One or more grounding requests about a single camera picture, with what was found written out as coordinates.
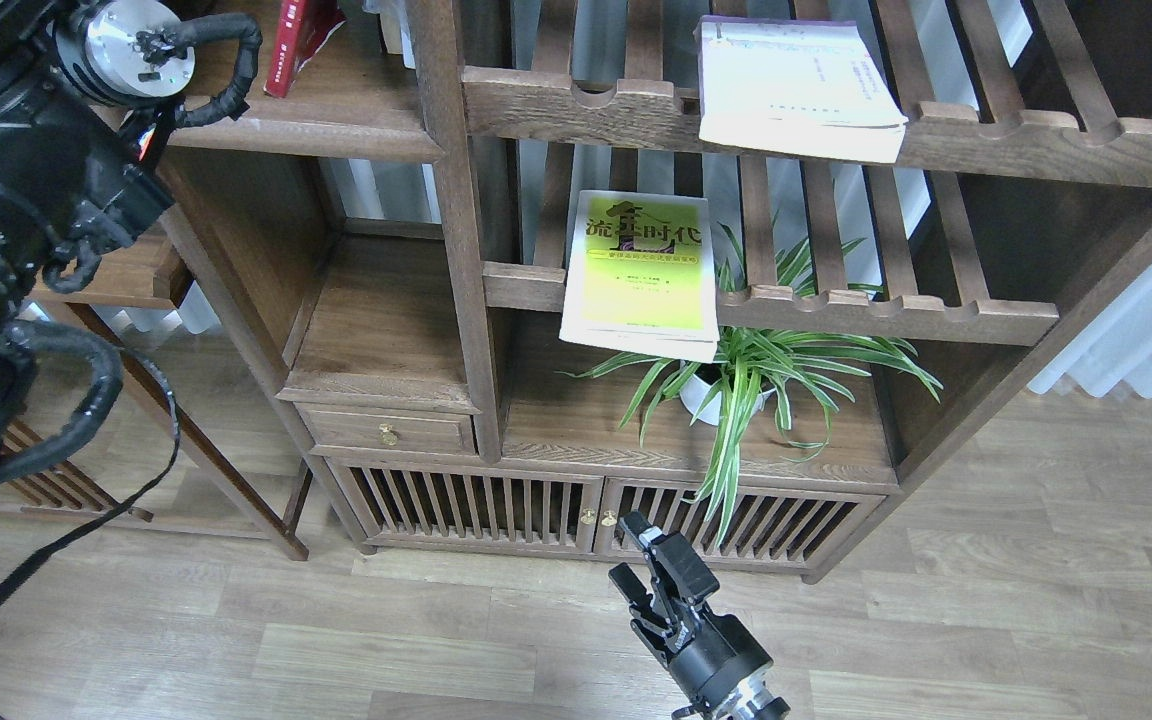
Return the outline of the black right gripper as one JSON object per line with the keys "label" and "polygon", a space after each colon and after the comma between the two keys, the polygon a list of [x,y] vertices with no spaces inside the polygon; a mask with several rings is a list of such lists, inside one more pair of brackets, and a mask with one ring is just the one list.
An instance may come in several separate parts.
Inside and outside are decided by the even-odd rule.
{"label": "black right gripper", "polygon": [[677,623],[666,624],[684,642],[673,650],[666,632],[649,623],[659,620],[653,594],[631,566],[620,562],[608,571],[631,612],[634,632],[685,694],[680,714],[772,714],[774,696],[764,682],[771,655],[736,616],[717,616],[704,605],[721,584],[690,541],[680,533],[664,533],[641,511],[628,511],[620,526],[643,552],[659,597],[702,606],[690,607]]}

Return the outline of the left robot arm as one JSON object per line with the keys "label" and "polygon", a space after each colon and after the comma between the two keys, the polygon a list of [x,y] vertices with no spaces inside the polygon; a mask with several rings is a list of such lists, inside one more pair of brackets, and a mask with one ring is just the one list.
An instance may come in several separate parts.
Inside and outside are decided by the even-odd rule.
{"label": "left robot arm", "polygon": [[0,3],[0,444],[37,351],[88,361],[91,387],[58,434],[3,454],[0,484],[69,458],[122,389],[108,341],[18,319],[37,281],[79,291],[172,205],[156,179],[174,129],[241,118],[262,29],[244,13],[182,20],[159,1]]}

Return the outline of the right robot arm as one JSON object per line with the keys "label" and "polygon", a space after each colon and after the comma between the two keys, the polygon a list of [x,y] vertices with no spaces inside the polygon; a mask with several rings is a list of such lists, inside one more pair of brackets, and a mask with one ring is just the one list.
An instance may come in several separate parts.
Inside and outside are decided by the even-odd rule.
{"label": "right robot arm", "polygon": [[710,609],[708,597],[721,584],[691,544],[680,533],[664,533],[641,511],[628,511],[620,526],[643,552],[652,588],[626,562],[609,577],[626,597],[634,632],[685,694],[687,705],[672,717],[786,717],[788,703],[764,683],[772,657],[736,616]]}

